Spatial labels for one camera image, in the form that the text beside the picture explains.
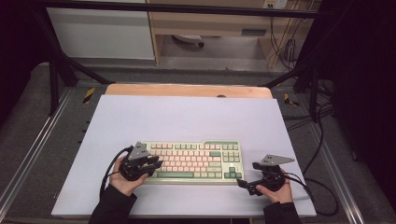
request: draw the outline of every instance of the white tabletop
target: white tabletop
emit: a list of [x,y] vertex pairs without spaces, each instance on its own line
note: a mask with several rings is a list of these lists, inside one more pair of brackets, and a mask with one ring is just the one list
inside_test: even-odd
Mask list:
[[[103,95],[52,214],[90,216],[108,165],[137,141],[213,139],[240,142],[247,182],[262,178],[251,163],[267,154],[296,159],[273,99]],[[297,160],[281,168],[302,177]],[[298,214],[315,216],[304,189],[294,182],[291,186]],[[262,209],[270,203],[236,184],[144,185],[135,194],[132,217],[262,217]]]

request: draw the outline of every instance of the mechanical keyboard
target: mechanical keyboard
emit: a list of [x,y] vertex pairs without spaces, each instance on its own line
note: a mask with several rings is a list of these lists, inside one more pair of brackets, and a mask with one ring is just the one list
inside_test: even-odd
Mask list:
[[237,184],[244,178],[238,141],[141,142],[151,156],[159,156],[161,168],[146,180],[151,184]]

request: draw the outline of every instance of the wall outlet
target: wall outlet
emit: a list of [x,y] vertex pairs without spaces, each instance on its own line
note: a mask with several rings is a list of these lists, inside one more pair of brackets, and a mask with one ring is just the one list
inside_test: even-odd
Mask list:
[[263,8],[274,8],[276,0],[265,0]]
[[288,0],[265,0],[263,8],[285,9]]
[[285,9],[288,0],[276,0],[275,9]]

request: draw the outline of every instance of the handheld controller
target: handheld controller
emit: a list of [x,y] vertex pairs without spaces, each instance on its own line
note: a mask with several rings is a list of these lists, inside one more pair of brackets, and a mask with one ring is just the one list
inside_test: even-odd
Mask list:
[[271,191],[278,191],[285,184],[285,177],[280,170],[279,164],[294,161],[291,158],[267,155],[261,162],[253,162],[253,169],[262,171],[262,179],[248,183],[242,179],[236,179],[238,186],[247,189],[250,195],[262,194],[256,190],[257,185],[263,185]]
[[158,156],[150,156],[146,145],[137,142],[120,165],[121,175],[129,180],[135,181],[141,175],[152,176],[154,171],[161,167],[163,161]]

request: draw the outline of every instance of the black sleeve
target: black sleeve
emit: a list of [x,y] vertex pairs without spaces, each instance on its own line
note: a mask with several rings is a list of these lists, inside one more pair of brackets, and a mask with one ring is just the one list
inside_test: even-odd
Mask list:
[[89,224],[127,224],[136,199],[134,194],[128,197],[108,185],[99,204],[93,210]]
[[294,203],[272,203],[264,208],[265,224],[300,224]]

